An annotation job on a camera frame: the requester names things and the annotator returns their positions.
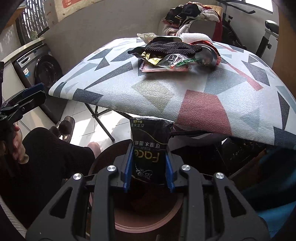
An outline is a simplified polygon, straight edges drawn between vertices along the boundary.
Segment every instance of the black pants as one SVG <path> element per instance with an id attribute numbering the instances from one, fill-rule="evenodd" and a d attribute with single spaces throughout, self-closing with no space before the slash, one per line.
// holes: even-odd
<path id="1" fill-rule="evenodd" d="M 28 228 L 60 189 L 62 180 L 77 172 L 87 175 L 95 156 L 89 147 L 66 143 L 41 127 L 32 130 L 23 144 L 29 161 L 20 165 L 22 175 L 14 180 L 0 175 L 0 195 Z"/>

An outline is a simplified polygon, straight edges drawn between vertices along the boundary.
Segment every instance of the tile floor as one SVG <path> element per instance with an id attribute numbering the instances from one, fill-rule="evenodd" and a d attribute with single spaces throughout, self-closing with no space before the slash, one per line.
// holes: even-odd
<path id="1" fill-rule="evenodd" d="M 105 109 L 106 108 L 98 107 L 98 112 L 101 112 Z M 114 143 L 112 143 L 107 134 L 91 116 L 91 113 L 84 103 L 69 100 L 62 115 L 62 120 L 67 115 L 72 116 L 75 119 L 75 128 L 70 142 L 71 144 L 87 146 L 87 144 L 90 142 L 97 142 L 103 151 L 115 142 L 131 138 L 131 127 L 129 120 L 115 111 L 110 111 L 104 115 L 99 116 L 100 121 L 114 137 Z"/>

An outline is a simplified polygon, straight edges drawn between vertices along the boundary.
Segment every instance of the geometric patterned tablecloth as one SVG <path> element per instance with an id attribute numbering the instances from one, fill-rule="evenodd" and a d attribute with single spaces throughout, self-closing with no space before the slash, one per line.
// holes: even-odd
<path id="1" fill-rule="evenodd" d="M 116 39 L 57 81 L 49 94 L 137 115 L 165 118 L 202 130 L 296 149 L 296 101 L 253 53 L 214 43 L 222 61 L 214 70 L 139 70 L 127 51 L 139 38 Z"/>

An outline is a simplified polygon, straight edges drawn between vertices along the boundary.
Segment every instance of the bare foot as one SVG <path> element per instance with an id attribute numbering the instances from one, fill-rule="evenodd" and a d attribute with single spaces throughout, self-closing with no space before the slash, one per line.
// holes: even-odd
<path id="1" fill-rule="evenodd" d="M 94 153 L 95 158 L 97 158 L 98 155 L 100 155 L 100 153 L 101 153 L 101 147 L 100 147 L 100 145 L 98 143 L 96 143 L 96 142 L 90 142 L 87 145 L 87 147 L 91 148 L 91 150 Z"/>

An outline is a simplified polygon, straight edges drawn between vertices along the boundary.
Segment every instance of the person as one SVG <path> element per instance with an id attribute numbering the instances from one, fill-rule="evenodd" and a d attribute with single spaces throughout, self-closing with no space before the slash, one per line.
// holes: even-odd
<path id="1" fill-rule="evenodd" d="M 15 217 L 27 229 L 50 199 L 61 188 L 63 179 L 75 173 L 88 175 L 100 154 L 100 146 L 91 142 L 87 147 L 75 146 L 38 127 L 22 140 L 15 124 L 13 159 L 20 163 L 20 175 L 11 178 L 0 170 L 0 195 Z M 3 143 L 1 154 L 5 153 Z"/>

